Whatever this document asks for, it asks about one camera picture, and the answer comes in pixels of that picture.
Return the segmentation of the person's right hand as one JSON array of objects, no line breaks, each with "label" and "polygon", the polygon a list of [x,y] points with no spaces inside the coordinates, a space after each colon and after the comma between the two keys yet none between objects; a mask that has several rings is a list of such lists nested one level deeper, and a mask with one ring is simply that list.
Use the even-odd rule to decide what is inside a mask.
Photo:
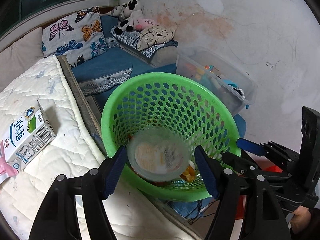
[{"label": "person's right hand", "polygon": [[293,218],[290,220],[291,229],[294,233],[304,230],[311,221],[309,209],[300,206],[293,212]]}]

